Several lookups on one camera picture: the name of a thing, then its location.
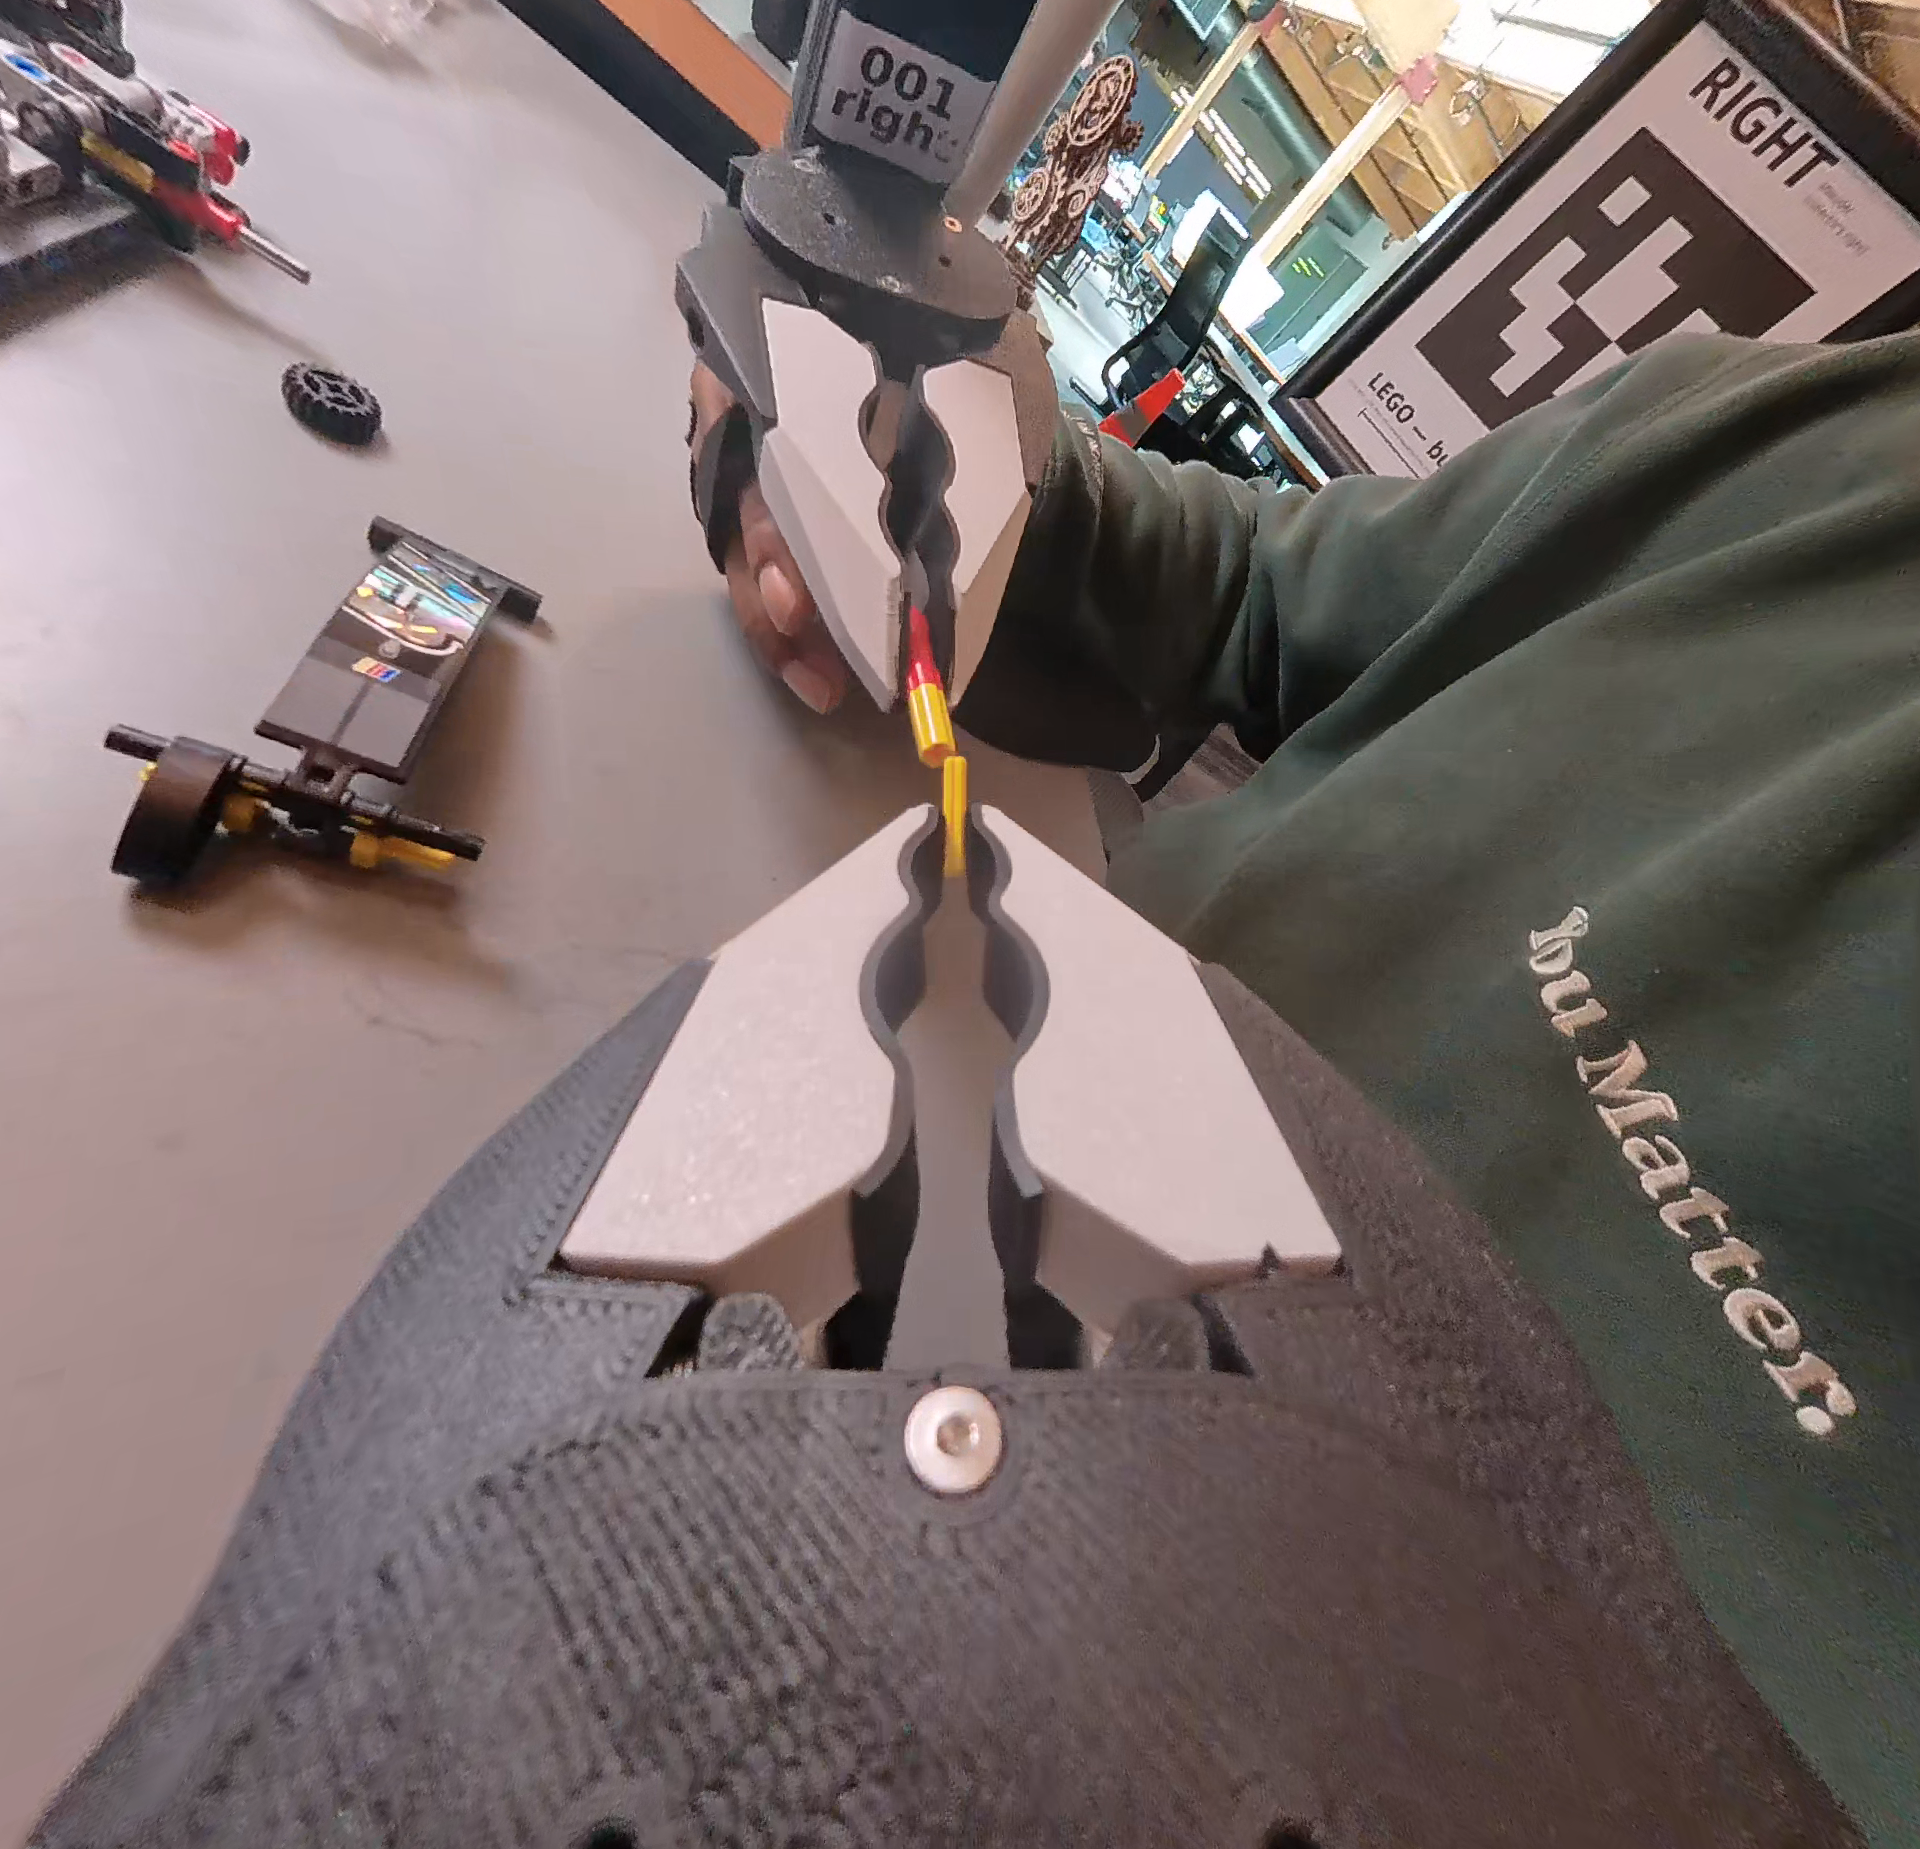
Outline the black lego gear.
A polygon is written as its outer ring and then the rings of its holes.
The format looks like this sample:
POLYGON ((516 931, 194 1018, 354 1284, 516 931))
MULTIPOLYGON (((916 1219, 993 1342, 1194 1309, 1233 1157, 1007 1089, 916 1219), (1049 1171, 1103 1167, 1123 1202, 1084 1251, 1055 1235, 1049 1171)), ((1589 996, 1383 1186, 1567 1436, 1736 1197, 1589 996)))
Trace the black lego gear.
POLYGON ((379 397, 351 374, 292 363, 280 374, 280 399, 290 416, 325 442, 367 448, 381 433, 379 397))

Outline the person's right hand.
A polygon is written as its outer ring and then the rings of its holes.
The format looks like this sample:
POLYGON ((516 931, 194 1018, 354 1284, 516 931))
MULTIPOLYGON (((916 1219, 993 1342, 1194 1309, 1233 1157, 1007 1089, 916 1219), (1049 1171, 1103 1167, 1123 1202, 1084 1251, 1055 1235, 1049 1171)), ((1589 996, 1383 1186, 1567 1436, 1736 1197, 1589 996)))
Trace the person's right hand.
POLYGON ((689 488, 757 662, 808 708, 831 716, 847 698, 851 668, 757 484, 749 412, 705 363, 689 376, 689 488))

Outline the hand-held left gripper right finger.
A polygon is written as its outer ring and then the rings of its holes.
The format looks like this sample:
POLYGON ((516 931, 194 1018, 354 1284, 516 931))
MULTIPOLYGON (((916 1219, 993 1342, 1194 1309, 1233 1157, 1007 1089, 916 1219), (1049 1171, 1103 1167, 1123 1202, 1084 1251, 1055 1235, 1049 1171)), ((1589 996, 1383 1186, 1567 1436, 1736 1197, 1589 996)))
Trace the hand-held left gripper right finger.
POLYGON ((990 1228, 1010 1359, 1084 1359, 1132 1309, 1287 1273, 1339 1238, 1194 957, 974 807, 996 1080, 990 1228))

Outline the black office chair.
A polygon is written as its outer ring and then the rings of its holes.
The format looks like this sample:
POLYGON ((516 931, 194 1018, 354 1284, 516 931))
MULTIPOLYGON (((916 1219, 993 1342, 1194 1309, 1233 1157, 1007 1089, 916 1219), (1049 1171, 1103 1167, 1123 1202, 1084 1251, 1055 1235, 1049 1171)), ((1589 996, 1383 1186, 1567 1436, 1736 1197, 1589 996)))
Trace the black office chair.
POLYGON ((1208 363, 1260 423, 1274 420, 1279 380, 1265 350, 1226 322, 1226 297, 1245 253, 1249 253, 1249 240, 1226 215, 1207 219, 1161 309, 1106 363, 1103 415, 1126 412, 1165 374, 1191 376, 1198 363, 1208 363))

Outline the lego car chassis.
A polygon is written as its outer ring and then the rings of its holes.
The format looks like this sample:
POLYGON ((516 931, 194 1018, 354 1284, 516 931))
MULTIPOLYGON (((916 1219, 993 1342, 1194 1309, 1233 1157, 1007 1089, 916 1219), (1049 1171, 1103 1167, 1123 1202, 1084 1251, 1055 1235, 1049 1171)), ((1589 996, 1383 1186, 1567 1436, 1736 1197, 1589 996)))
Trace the lego car chassis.
POLYGON ((314 270, 235 196, 251 140, 150 80, 126 0, 3 0, 3 215, 147 229, 167 253, 247 253, 298 284, 314 270))

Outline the person's green sweatshirt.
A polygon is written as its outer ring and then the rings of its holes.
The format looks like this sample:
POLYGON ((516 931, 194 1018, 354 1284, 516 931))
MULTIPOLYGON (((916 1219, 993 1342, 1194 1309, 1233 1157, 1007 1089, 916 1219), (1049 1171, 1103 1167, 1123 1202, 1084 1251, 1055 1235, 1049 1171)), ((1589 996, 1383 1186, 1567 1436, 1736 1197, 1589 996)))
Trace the person's green sweatshirt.
POLYGON ((1574 785, 1487 675, 1346 695, 1129 865, 1557 1309, 1693 1589, 1917 1844, 1917 705, 1574 785))

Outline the framed marker sign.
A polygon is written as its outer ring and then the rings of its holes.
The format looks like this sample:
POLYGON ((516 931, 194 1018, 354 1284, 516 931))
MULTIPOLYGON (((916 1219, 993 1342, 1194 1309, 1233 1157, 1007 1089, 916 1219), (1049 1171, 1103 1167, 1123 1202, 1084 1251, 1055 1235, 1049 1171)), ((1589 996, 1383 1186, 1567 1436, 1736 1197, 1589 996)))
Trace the framed marker sign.
POLYGON ((1275 403, 1321 477, 1430 477, 1673 337, 1917 325, 1917 118, 1788 0, 1660 0, 1275 403))

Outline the black lego panel assembly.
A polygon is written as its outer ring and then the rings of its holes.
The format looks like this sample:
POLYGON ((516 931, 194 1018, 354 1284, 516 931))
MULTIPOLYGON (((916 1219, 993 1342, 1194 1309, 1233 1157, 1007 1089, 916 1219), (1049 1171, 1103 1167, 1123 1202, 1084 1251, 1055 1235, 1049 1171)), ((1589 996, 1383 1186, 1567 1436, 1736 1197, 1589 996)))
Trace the black lego panel assembly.
POLYGON ((442 827, 360 791, 403 788, 497 619, 533 626, 540 591, 392 519, 367 530, 371 564, 277 690, 256 734, 292 750, 264 768, 199 739, 113 727, 111 753, 143 765, 143 788, 111 869, 144 892, 183 886, 220 839, 261 836, 357 870, 442 870, 484 856, 484 836, 442 827))

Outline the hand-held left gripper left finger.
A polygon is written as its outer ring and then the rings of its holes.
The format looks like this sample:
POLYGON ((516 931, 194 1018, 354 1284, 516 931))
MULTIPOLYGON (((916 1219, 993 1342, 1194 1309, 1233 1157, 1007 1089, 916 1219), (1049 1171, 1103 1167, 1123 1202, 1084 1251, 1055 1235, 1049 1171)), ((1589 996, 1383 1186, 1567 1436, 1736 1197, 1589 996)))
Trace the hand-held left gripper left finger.
POLYGON ((937 904, 941 817, 915 807, 660 988, 666 1045, 558 1261, 762 1294, 828 1359, 886 1359, 919 1216, 900 1032, 937 904))

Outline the wooden gear model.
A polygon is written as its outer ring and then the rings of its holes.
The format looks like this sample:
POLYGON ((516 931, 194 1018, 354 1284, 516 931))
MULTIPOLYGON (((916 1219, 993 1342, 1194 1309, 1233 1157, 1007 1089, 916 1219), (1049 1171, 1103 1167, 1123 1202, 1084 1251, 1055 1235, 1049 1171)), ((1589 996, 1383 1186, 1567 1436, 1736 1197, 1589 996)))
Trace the wooden gear model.
POLYGON ((1132 117, 1138 83, 1135 56, 1109 56, 1047 128, 1038 164, 1013 195, 1005 242, 1025 293, 1034 293, 1044 263, 1080 242, 1113 157, 1140 144, 1142 128, 1132 117))

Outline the grey pole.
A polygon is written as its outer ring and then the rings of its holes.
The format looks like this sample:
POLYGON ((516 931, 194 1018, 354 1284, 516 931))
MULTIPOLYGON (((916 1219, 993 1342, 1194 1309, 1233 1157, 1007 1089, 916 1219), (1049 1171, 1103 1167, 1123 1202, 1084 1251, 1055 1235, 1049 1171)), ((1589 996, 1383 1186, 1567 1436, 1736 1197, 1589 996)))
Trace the grey pole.
POLYGON ((1061 89, 1093 41, 1106 31, 1123 0, 1035 0, 1020 38, 986 104, 945 212, 961 229, 974 229, 1005 190, 1034 134, 1044 128, 1061 89))

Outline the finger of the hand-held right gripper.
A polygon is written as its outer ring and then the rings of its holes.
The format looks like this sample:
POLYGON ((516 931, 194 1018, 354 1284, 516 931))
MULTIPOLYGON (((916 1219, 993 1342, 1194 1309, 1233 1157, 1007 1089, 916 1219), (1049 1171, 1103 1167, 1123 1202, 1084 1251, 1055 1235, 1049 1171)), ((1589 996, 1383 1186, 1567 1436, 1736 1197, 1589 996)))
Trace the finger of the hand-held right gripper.
POLYGON ((757 484, 838 655, 876 708, 895 711, 906 567, 883 525, 887 484, 860 429, 880 387, 876 355, 805 303, 766 297, 762 322, 776 412, 757 484))
POLYGON ((916 380, 909 423, 934 658, 950 682, 973 682, 1034 516, 1016 383, 984 363, 941 365, 916 380))

